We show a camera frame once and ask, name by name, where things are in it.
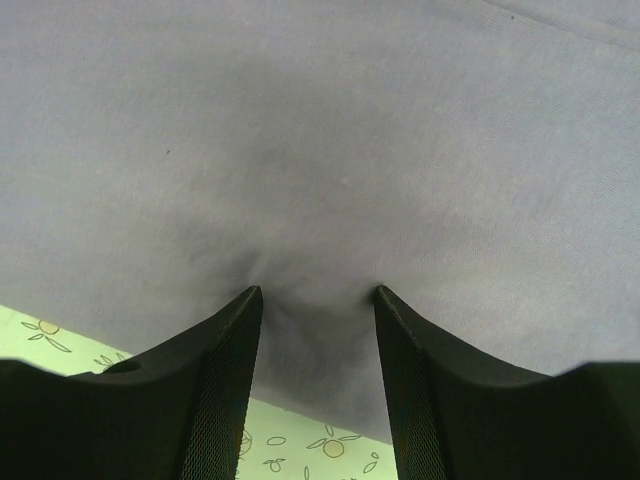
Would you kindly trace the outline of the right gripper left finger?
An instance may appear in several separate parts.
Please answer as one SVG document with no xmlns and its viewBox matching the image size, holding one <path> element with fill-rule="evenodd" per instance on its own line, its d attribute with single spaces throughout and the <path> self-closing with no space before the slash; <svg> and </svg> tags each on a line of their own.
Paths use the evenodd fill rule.
<svg viewBox="0 0 640 480">
<path fill-rule="evenodd" d="M 5 479 L 232 479 L 263 310 L 252 286 L 100 374 L 1 364 Z"/>
</svg>

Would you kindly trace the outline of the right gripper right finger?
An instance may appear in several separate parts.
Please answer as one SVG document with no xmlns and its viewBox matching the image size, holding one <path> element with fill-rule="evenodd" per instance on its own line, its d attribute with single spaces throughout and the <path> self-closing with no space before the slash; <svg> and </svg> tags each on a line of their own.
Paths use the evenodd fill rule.
<svg viewBox="0 0 640 480">
<path fill-rule="evenodd" d="M 372 297 L 401 479 L 635 479 L 639 366 L 587 362 L 556 376 L 495 358 Z"/>
</svg>

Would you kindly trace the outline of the purple t shirt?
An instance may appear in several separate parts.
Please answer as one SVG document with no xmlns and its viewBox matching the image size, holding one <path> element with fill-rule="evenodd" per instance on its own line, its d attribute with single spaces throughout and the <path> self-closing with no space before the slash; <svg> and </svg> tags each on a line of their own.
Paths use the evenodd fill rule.
<svg viewBox="0 0 640 480">
<path fill-rule="evenodd" d="M 5 1 L 1 301 L 136 354 L 262 289 L 257 397 L 390 438 L 371 296 L 639 356 L 635 1 Z"/>
</svg>

